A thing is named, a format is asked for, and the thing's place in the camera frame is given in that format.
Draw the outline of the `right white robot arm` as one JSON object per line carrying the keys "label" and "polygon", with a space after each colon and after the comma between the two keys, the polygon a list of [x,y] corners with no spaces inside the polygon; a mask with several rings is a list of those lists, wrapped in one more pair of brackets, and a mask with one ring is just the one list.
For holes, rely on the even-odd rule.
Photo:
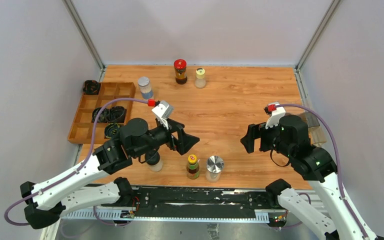
{"label": "right white robot arm", "polygon": [[311,143],[308,125],[297,115],[286,115],[277,125],[250,124],[240,142],[247,153],[253,153],[255,140],[261,152],[276,152],[288,158],[288,164],[307,181],[329,217],[326,217],[301,196],[284,179],[267,185],[266,204],[272,209],[282,207],[294,214],[321,240],[381,240],[356,210],[339,182],[339,166],[323,148]]}

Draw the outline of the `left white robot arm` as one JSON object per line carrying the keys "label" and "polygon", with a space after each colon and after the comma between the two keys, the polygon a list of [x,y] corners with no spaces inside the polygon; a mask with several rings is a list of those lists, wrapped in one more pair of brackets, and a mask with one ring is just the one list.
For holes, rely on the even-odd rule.
{"label": "left white robot arm", "polygon": [[184,155],[199,142],[199,137],[185,133],[184,124],[172,119],[167,123],[167,127],[158,123],[149,129],[144,119],[133,118],[118,130],[116,137],[96,148],[88,159],[73,168],[41,183],[23,183],[20,186],[22,196],[33,196],[25,199],[27,224],[33,229],[42,229],[80,209],[102,204],[129,206],[134,192],[124,177],[98,187],[84,187],[131,166],[133,159],[140,159],[162,145]]}

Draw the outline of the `red lid sauce jar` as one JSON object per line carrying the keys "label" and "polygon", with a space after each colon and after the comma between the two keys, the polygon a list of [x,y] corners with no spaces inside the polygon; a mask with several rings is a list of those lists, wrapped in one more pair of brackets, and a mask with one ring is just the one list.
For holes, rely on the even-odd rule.
{"label": "red lid sauce jar", "polygon": [[175,70],[175,81],[179,85],[184,85],[187,80],[187,62],[184,59],[176,59],[173,63],[174,70]]}

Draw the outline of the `clear plastic organizer bin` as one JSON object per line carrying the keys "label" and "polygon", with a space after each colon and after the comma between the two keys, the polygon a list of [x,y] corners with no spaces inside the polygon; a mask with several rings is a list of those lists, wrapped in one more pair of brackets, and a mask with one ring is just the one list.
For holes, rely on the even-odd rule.
{"label": "clear plastic organizer bin", "polygon": [[298,116],[307,123],[311,143],[316,147],[322,147],[327,142],[327,139],[317,117],[308,111],[304,111],[298,114]]}

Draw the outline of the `silver lid blue bottle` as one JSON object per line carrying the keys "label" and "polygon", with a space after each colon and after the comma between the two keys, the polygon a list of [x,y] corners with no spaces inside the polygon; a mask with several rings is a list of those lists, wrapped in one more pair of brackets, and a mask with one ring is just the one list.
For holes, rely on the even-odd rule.
{"label": "silver lid blue bottle", "polygon": [[154,96],[151,81],[148,77],[142,76],[137,80],[141,96],[145,99],[152,99]]}

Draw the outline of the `yellow lid spice bottle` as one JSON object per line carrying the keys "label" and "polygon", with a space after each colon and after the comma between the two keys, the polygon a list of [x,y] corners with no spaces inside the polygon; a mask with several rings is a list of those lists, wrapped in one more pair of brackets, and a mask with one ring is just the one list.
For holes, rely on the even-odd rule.
{"label": "yellow lid spice bottle", "polygon": [[195,71],[195,81],[194,81],[194,85],[195,85],[196,88],[202,89],[202,88],[204,88],[206,86],[207,81],[206,81],[205,74],[206,74],[206,71],[205,71],[204,68],[199,67],[199,68],[196,69],[196,71]]}

